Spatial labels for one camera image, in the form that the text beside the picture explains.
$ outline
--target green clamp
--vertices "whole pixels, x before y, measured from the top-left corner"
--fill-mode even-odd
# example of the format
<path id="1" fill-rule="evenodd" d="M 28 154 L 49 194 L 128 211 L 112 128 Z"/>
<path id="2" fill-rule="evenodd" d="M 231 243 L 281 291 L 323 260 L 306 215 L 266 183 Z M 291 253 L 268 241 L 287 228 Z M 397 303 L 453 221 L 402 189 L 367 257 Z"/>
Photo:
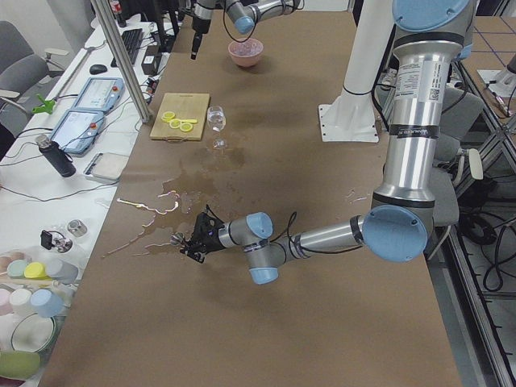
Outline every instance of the green clamp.
<path id="1" fill-rule="evenodd" d="M 52 114 L 52 112 L 54 111 L 54 106 L 56 105 L 56 100 L 55 99 L 45 100 L 45 99 L 43 99 L 41 94 L 36 94 L 36 97 L 41 101 L 41 105 L 33 108 L 32 113 L 33 114 L 37 114 L 37 113 Z"/>

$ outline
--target black water bottle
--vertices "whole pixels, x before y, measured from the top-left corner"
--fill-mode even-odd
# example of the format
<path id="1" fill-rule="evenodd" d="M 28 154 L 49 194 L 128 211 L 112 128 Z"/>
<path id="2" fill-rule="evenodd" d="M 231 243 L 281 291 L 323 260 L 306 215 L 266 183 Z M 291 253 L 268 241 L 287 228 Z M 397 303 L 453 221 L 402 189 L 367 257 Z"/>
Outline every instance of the black water bottle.
<path id="1" fill-rule="evenodd" d="M 62 177 L 70 177 L 75 173 L 72 159 L 62 149 L 56 141 L 50 140 L 46 135 L 38 135 L 35 138 L 40 152 L 56 169 Z"/>
<path id="2" fill-rule="evenodd" d="M 124 19 L 122 15 L 122 7 L 120 6 L 120 1 L 110 0 L 110 5 L 111 10 L 113 11 L 114 18 L 116 19 L 116 23 L 119 24 L 119 27 L 127 27 L 126 19 Z"/>

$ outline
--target green object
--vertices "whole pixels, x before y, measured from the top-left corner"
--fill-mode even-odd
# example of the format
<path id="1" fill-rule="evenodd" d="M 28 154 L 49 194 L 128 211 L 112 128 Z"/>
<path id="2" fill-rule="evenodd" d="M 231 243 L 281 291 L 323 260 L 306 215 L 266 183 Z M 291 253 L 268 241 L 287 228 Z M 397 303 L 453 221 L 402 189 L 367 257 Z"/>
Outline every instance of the green object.
<path id="1" fill-rule="evenodd" d="M 56 105 L 56 100 L 54 99 L 43 99 L 41 94 L 36 94 L 36 97 L 41 101 L 41 105 L 36 106 L 32 109 L 33 114 L 37 113 L 49 113 L 52 114 L 54 111 L 54 106 Z"/>
<path id="2" fill-rule="evenodd" d="M 0 377 L 25 381 L 40 369 L 40 355 L 26 351 L 0 352 Z"/>

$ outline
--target wooden cutting board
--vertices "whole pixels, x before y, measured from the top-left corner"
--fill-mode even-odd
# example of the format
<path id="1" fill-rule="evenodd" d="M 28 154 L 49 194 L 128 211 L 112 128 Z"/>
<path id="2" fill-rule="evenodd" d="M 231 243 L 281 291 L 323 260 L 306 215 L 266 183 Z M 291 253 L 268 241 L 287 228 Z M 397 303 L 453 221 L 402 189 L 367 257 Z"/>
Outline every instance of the wooden cutting board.
<path id="1" fill-rule="evenodd" d="M 151 130 L 151 139 L 199 141 L 202 138 L 204 122 L 206 121 L 206 110 L 209 103 L 209 94 L 165 93 Z M 195 123 L 193 130 L 188 132 L 172 129 L 168 123 L 161 120 L 165 111 L 173 111 L 176 113 L 177 119 L 196 119 L 198 123 Z"/>

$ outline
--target pink bowl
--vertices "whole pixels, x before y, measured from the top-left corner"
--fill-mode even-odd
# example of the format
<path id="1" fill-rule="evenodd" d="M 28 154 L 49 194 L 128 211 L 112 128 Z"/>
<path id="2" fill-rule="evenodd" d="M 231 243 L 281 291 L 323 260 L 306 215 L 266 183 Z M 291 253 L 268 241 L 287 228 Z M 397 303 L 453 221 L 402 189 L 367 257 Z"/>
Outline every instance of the pink bowl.
<path id="1" fill-rule="evenodd" d="M 250 38 L 245 42 L 232 41 L 227 46 L 227 51 L 236 65 L 251 67 L 260 60 L 264 45 L 259 40 Z"/>

